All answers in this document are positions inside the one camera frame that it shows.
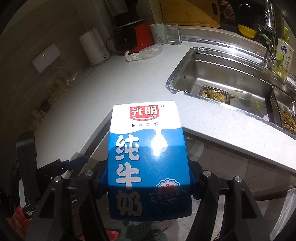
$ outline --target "chrome faucet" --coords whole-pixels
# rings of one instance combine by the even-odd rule
[[[276,18],[275,18],[274,6],[269,0],[265,0],[265,20],[263,22],[262,27],[266,31],[272,34],[270,39],[270,45],[268,44],[264,45],[267,48],[269,53],[266,57],[265,65],[270,68],[271,64],[277,65],[277,59],[274,56],[275,42],[276,42]]]

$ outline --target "white mug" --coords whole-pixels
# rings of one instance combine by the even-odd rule
[[[153,36],[154,43],[166,44],[168,39],[165,34],[165,28],[163,23],[155,23],[150,25],[150,30]]]

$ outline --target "yellow bowl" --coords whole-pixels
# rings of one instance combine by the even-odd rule
[[[255,38],[257,31],[251,28],[248,28],[246,26],[240,25],[239,24],[239,31],[241,32],[241,34],[248,38],[248,39],[252,39]]]

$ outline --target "red object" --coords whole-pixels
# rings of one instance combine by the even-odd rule
[[[119,236],[119,233],[117,231],[107,230],[106,232],[110,241],[115,241]]]
[[[117,54],[139,52],[154,44],[150,28],[144,20],[118,27],[114,31],[114,37]]]
[[[135,106],[130,108],[130,118],[136,121],[149,121],[159,117],[158,105]]]
[[[15,214],[16,218],[20,221],[21,225],[23,225],[25,231],[27,232],[30,225],[30,220],[25,218],[20,206],[15,209]]]

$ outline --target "milk carton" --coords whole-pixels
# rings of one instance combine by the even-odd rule
[[[174,101],[113,107],[108,189],[113,219],[159,221],[191,215],[189,167]]]

